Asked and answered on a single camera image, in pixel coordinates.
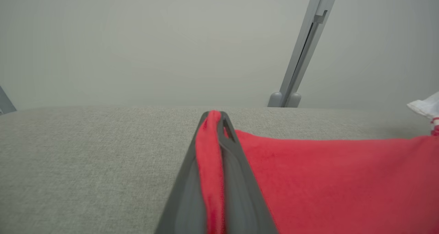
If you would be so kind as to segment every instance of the fabric fold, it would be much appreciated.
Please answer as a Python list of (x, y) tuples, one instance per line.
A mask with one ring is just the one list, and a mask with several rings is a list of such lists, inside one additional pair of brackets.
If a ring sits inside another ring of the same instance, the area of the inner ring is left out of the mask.
[(201, 192), (207, 214), (208, 234), (224, 234), (224, 171), (217, 125), (221, 113), (210, 111), (195, 139)]

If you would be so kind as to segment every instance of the gray fabric surface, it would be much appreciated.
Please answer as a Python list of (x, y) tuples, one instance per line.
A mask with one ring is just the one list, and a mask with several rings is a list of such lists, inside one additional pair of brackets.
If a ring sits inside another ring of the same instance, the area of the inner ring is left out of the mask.
[[(212, 108), (70, 107), (0, 116), (0, 233), (153, 233), (200, 116)], [(234, 109), (282, 139), (428, 134), (416, 115)]]

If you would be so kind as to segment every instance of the red and white striped fabric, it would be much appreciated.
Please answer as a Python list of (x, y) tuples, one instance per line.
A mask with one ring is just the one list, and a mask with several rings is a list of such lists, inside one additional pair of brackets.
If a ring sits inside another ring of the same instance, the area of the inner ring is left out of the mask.
[(431, 120), (431, 135), (439, 136), (439, 92), (431, 95), (425, 100), (413, 101), (407, 106), (417, 114)]
[(439, 136), (439, 117), (433, 118), (431, 121), (431, 135)]

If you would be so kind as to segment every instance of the white cloth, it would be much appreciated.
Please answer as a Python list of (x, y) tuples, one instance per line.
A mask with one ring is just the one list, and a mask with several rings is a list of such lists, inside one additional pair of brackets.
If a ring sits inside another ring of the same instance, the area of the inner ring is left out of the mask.
[(431, 95), (423, 101), (413, 101), (407, 106), (414, 112), (423, 115), (430, 120), (439, 118), (439, 92)]

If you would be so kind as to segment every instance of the gray plastic foot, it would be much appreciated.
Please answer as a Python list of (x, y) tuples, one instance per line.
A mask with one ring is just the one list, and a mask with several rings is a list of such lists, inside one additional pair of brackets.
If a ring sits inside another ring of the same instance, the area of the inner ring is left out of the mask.
[(270, 96), (270, 100), (268, 101), (268, 107), (281, 107), (282, 101), (282, 93), (274, 92)]
[(297, 108), (301, 100), (301, 95), (299, 93), (292, 93), (290, 98), (288, 98), (286, 107)]

